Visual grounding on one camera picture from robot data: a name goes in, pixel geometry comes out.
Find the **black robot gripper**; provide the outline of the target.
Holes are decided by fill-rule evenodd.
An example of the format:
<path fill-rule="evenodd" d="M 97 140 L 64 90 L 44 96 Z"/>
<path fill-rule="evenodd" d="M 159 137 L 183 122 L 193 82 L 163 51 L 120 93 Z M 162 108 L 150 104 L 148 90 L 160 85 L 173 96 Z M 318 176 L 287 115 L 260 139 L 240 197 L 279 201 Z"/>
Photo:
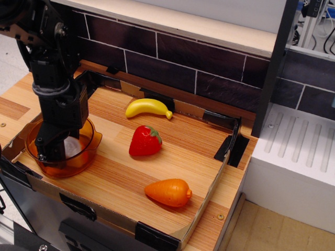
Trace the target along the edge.
<path fill-rule="evenodd" d="M 35 139 L 37 158 L 41 162 L 65 160 L 64 139 L 79 138 L 88 117 L 88 94 L 85 84 L 68 80 L 57 89 L 34 85 L 42 112 L 42 126 Z"/>

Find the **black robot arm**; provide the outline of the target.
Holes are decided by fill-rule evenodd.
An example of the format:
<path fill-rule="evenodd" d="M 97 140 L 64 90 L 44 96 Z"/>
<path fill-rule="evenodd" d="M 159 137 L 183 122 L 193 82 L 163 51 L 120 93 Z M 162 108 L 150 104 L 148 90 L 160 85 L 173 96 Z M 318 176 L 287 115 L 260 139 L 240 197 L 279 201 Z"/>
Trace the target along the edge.
<path fill-rule="evenodd" d="M 37 158 L 64 161 L 65 139 L 79 138 L 88 117 L 87 88 L 73 78 L 80 65 L 75 37 L 50 1 L 1 1 L 1 34 L 16 40 L 33 76 L 43 118 Z"/>

